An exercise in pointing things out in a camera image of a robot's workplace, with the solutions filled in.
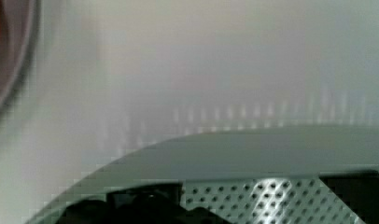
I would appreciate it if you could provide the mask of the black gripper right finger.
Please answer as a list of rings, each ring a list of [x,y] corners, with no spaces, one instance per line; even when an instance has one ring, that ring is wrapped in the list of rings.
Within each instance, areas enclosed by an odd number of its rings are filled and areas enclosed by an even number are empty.
[[[379,224],[379,175],[331,175],[319,179],[366,224]]]

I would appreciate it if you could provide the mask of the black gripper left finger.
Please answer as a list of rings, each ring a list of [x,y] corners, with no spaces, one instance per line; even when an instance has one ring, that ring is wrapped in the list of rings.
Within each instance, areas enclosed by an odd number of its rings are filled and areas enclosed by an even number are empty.
[[[64,209],[55,224],[231,224],[203,207],[184,208],[183,185],[117,190],[104,201],[86,199]]]

